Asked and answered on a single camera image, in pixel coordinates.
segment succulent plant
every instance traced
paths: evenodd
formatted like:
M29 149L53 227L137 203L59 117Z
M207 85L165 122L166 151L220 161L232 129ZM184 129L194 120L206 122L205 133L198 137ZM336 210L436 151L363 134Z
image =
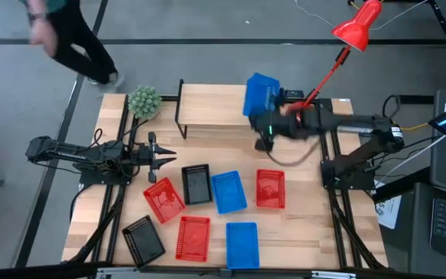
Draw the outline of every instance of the succulent plant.
M152 119L160 110L161 95L152 87L138 86L129 95L129 111L138 119Z

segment gray floor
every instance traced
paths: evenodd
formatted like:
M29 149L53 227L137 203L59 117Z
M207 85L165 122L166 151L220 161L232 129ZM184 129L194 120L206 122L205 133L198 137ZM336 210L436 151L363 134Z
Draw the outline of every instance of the gray floor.
M300 0L303 7L333 24L352 17L345 1ZM92 25L98 0L82 0ZM374 26L408 4L383 4ZM446 15L446 2L442 4ZM152 38L330 38L330 26L307 17L293 0L114 0L109 1L99 32L104 39ZM16 0L0 0L0 38L26 38L28 22ZM372 38L441 39L444 34L430 7L422 5L371 32ZM273 76L287 88L309 91L328 72L339 46L148 45L107 46L127 79L123 92L150 85L175 95L180 78L187 82L243 84L254 72ZM35 136L55 136L76 74L55 64L37 46L0 46L0 268L12 265L37 191L42 168L28 164L25 151ZM347 63L325 85L322 97L351 98L356 113L380 113L391 94L432 95L446 88L446 47L369 46L352 52ZM84 84L67 141L88 144L102 92ZM431 118L429 106L404 106L395 120L413 126ZM407 143L431 134L429 128L404 134ZM410 162L404 174L428 165L429 153ZM386 173L395 162L380 170ZM56 264L67 234L70 200L78 177L58 172L43 215L30 265ZM386 232L390 266L406 270L407 246L402 233Z

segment red desk lamp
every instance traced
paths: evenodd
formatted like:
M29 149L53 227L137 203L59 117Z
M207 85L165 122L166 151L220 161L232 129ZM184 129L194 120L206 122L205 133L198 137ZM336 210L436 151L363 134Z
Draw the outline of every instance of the red desk lamp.
M296 102L289 106L288 110L297 110L302 107L307 107L317 96L320 89L326 81L337 70L338 66L342 65L350 53L351 47L364 51L369 42L369 27L378 17L381 12L381 2L379 0L368 0L362 5L359 11L355 14L354 19L343 22L335 27L331 34L340 40L346 42L348 45L344 47L337 57L336 63L331 68L330 72L324 77L323 81L307 96L305 102Z

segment red mesh basket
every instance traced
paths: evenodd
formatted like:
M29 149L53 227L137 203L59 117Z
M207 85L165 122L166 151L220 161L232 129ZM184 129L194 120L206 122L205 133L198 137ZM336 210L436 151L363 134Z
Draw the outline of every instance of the red mesh basket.
M147 188L144 191L144 197L161 223L169 221L185 209L184 202L180 199L168 177Z
M205 217L182 216L177 241L177 260L205 262L208 259L209 227Z
M256 204L285 208L285 173L281 170L257 170Z

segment blue box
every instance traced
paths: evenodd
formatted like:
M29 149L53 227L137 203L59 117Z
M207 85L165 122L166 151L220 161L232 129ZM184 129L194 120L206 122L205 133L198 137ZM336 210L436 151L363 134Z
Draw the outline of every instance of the blue box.
M219 214L247 208L244 188L238 171L234 170L211 176L211 186Z
M249 116L264 111L274 111L275 100L279 94L280 82L278 80L254 73L247 80L243 110L244 115Z
M259 268L259 242L254 222L226 224L226 266L228 269Z

